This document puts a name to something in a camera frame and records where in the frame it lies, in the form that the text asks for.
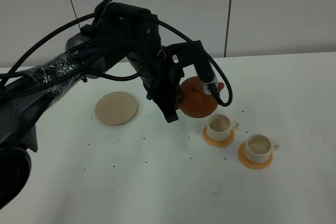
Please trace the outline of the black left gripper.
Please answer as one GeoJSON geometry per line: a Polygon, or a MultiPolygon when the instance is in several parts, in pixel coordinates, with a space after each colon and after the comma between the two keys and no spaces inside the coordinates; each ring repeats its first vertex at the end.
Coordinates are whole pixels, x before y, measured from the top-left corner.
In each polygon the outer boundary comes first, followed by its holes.
{"type": "Polygon", "coordinates": [[[142,79],[147,99],[153,100],[167,123],[177,121],[180,99],[180,72],[174,68],[173,57],[165,52],[159,35],[159,20],[148,9],[103,0],[95,8],[89,28],[91,38],[107,38],[116,45],[89,74],[114,81],[142,79]],[[121,59],[127,58],[136,73],[128,77],[114,77],[106,72],[121,59]]]}

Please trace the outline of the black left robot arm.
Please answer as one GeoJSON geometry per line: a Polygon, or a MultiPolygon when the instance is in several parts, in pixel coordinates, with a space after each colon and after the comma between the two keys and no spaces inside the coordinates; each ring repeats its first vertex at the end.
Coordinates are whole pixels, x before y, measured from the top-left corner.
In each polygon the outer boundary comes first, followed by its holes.
{"type": "Polygon", "coordinates": [[[1,206],[24,188],[32,162],[27,150],[37,151],[36,122],[79,81],[107,78],[107,71],[128,59],[141,78],[147,98],[166,120],[177,120],[174,111],[183,71],[173,61],[172,48],[159,36],[162,22],[145,8],[103,0],[92,14],[56,29],[30,48],[1,75],[1,206]],[[65,52],[51,61],[19,71],[19,66],[39,47],[62,31],[92,19],[67,41],[65,52]]]}

